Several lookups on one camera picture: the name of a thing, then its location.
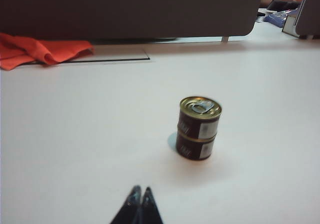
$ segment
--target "red towel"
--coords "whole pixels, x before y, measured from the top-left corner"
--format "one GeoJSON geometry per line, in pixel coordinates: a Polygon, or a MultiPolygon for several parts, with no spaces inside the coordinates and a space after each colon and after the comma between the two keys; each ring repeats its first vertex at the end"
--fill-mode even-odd
{"type": "Polygon", "coordinates": [[[52,65],[78,57],[91,48],[88,41],[45,41],[0,33],[0,66],[11,70],[36,60],[52,65]]]}

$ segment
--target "pull-tab lid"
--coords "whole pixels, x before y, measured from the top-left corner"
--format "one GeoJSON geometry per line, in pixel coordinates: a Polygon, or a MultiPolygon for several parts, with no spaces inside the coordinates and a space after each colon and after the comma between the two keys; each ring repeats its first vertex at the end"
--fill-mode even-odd
{"type": "Polygon", "coordinates": [[[221,106],[208,98],[188,97],[180,102],[182,112],[196,119],[213,119],[221,114],[221,106]]]}

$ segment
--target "barcode label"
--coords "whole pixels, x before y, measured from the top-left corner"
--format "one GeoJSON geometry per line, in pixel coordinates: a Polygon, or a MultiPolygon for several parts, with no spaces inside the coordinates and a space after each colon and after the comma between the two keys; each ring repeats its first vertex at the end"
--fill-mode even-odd
{"type": "Polygon", "coordinates": [[[206,144],[203,144],[199,158],[201,159],[201,158],[206,158],[206,157],[210,156],[213,146],[214,146],[213,141],[206,143],[206,144]]]}
{"type": "Polygon", "coordinates": [[[213,123],[201,123],[198,138],[212,138],[217,133],[217,127],[218,121],[215,121],[213,123]]]}

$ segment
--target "can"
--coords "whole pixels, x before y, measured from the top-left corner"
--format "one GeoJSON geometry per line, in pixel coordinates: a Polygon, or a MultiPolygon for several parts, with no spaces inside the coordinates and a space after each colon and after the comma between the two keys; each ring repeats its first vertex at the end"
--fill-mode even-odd
{"type": "Polygon", "coordinates": [[[221,106],[208,98],[188,97],[180,102],[178,129],[193,139],[210,139],[217,134],[221,106]]]}
{"type": "Polygon", "coordinates": [[[175,146],[177,152],[185,158],[203,160],[211,155],[214,140],[215,136],[206,140],[193,139],[178,130],[175,146]]]}

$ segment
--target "desk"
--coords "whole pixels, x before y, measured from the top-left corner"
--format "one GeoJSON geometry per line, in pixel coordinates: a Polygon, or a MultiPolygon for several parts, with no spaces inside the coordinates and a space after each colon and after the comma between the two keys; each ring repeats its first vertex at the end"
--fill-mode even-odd
{"type": "Polygon", "coordinates": [[[320,223],[319,40],[117,47],[150,60],[1,72],[1,223],[107,224],[136,184],[166,224],[320,223]],[[173,149],[191,95],[223,108],[199,162],[173,149]]]}

